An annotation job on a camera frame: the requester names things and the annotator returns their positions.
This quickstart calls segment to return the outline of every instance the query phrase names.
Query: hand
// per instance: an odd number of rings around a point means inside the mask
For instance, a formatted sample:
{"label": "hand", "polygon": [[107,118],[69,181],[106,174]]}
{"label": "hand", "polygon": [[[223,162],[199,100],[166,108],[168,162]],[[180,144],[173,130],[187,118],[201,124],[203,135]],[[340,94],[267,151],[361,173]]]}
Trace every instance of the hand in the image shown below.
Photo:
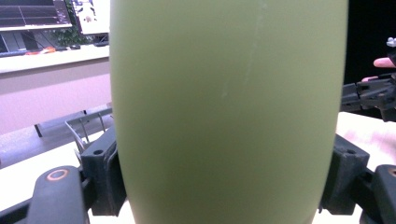
{"label": "hand", "polygon": [[390,60],[390,58],[379,58],[374,61],[375,67],[395,68],[396,66]]}

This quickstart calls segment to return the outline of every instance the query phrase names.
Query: computer screen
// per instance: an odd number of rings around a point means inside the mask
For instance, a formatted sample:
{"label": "computer screen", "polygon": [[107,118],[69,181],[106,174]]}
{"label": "computer screen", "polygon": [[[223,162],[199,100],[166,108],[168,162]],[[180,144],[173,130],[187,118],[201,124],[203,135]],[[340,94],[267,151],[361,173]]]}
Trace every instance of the computer screen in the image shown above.
{"label": "computer screen", "polygon": [[64,0],[0,0],[0,32],[71,26]]}
{"label": "computer screen", "polygon": [[72,0],[82,35],[107,35],[110,30],[110,0]]}

